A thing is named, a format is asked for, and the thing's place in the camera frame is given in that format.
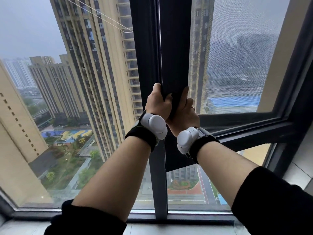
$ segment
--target beige skyscraper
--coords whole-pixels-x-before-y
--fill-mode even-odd
[[[28,163],[47,148],[33,118],[0,61],[0,187],[18,205],[51,198]]]
[[[50,0],[106,160],[142,113],[129,0]]]
[[[68,118],[89,123],[79,95],[67,55],[60,55],[61,63],[50,56],[30,57],[29,70],[56,124],[66,124]]]
[[[213,20],[214,0],[192,0],[189,55],[189,96],[194,99],[198,114],[205,114],[208,97],[208,58]]]

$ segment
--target cloudy sky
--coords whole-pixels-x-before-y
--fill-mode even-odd
[[[212,41],[279,33],[289,0],[215,0]],[[0,58],[66,54],[49,0],[1,0]]]

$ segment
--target glass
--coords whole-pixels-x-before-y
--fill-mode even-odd
[[[270,144],[242,150],[240,155],[262,166]],[[169,210],[230,210],[212,181],[198,164],[166,173]]]
[[[130,15],[129,0],[119,0],[121,14],[117,0],[80,1],[41,0],[39,9],[29,0],[2,2],[0,187],[19,207],[60,207],[74,198],[142,112],[136,53],[126,51],[135,44],[123,38],[133,38],[131,18],[122,19],[127,28],[102,19],[106,6],[114,7],[112,19]],[[42,16],[37,28],[27,25]],[[129,91],[120,87],[127,84]],[[154,208],[149,163],[134,208]]]
[[[189,96],[198,114],[272,110],[259,105],[277,77],[269,69],[289,1],[192,0]]]

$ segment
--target white wrist tracker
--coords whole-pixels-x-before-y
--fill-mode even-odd
[[[182,154],[188,154],[192,144],[199,138],[212,135],[203,128],[189,127],[181,131],[177,137],[177,148]]]
[[[166,123],[165,120],[159,115],[146,113],[146,111],[144,111],[143,114],[139,117],[139,120],[133,126],[133,128],[140,125],[152,132],[158,139],[158,141],[166,137]]]

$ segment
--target black wrist strap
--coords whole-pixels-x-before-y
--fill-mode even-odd
[[[189,150],[189,155],[195,163],[199,164],[197,160],[197,154],[199,150],[202,148],[202,146],[208,142],[219,142],[219,141],[216,138],[214,138],[212,135],[207,135],[207,136],[197,139],[191,145],[190,150]]]
[[[153,152],[156,143],[156,137],[155,135],[148,129],[142,127],[142,126],[136,126],[132,128],[126,135],[125,138],[128,136],[135,136],[137,138],[141,138],[142,140],[146,141],[150,147],[151,152]]]

